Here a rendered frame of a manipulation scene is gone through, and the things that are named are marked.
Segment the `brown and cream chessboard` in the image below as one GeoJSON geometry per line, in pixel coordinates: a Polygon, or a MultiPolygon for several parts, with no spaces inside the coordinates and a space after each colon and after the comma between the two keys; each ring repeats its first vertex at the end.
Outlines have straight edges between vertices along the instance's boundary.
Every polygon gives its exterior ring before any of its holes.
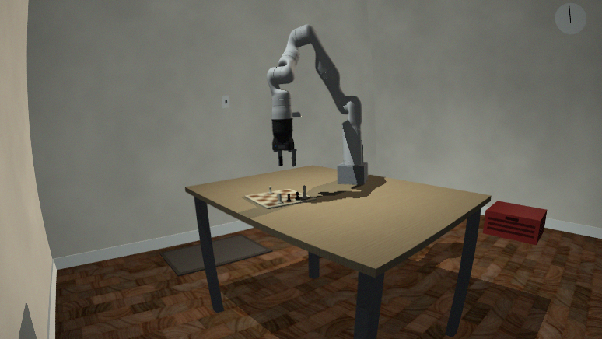
{"type": "Polygon", "coordinates": [[[297,201],[296,200],[296,192],[297,191],[295,191],[295,190],[285,189],[285,190],[272,191],[273,194],[269,194],[268,192],[266,192],[266,193],[261,193],[261,194],[247,195],[244,197],[266,209],[279,208],[279,207],[284,207],[284,206],[288,206],[288,205],[292,205],[292,204],[300,204],[300,203],[316,200],[315,197],[311,197],[308,195],[307,195],[307,197],[308,197],[307,199],[302,199],[303,194],[299,192],[300,200],[297,201]],[[282,204],[277,204],[278,197],[276,197],[276,195],[279,193],[281,193],[281,195],[282,195],[282,204]],[[291,200],[290,202],[287,202],[287,200],[288,200],[287,194],[290,194],[290,200],[291,200]]]}

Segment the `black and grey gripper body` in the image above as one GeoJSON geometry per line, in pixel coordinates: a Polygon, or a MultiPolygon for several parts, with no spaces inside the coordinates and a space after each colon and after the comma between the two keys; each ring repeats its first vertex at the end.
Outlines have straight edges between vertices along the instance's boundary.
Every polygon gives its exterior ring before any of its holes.
{"type": "Polygon", "coordinates": [[[300,112],[292,112],[292,106],[273,106],[272,107],[272,132],[273,142],[272,150],[293,150],[294,141],[292,138],[292,119],[301,117],[300,112]]]}

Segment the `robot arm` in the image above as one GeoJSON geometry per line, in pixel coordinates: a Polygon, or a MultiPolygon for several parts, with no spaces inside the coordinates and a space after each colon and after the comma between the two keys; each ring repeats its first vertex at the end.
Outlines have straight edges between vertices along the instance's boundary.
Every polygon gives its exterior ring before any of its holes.
{"type": "Polygon", "coordinates": [[[317,73],[328,88],[338,110],[342,114],[348,114],[347,121],[342,123],[344,165],[361,165],[363,164],[361,100],[357,96],[345,96],[340,86],[340,72],[327,53],[316,30],[310,24],[298,27],[290,33],[286,49],[278,62],[278,67],[268,70],[267,80],[272,95],[272,106],[291,105],[290,91],[280,89],[279,84],[289,84],[295,79],[296,65],[300,57],[298,49],[310,43],[316,53],[315,68],[317,73]],[[295,47],[297,47],[297,50],[295,47]]]}

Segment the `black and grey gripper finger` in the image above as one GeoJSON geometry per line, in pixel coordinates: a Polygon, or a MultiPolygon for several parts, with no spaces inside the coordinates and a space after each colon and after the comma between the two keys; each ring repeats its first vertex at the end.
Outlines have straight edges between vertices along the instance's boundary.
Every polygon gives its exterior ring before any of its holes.
{"type": "Polygon", "coordinates": [[[282,166],[283,165],[282,150],[273,150],[273,152],[278,152],[278,165],[282,166]]]}
{"type": "Polygon", "coordinates": [[[296,151],[297,149],[289,150],[292,153],[292,166],[296,166],[296,151]]]}

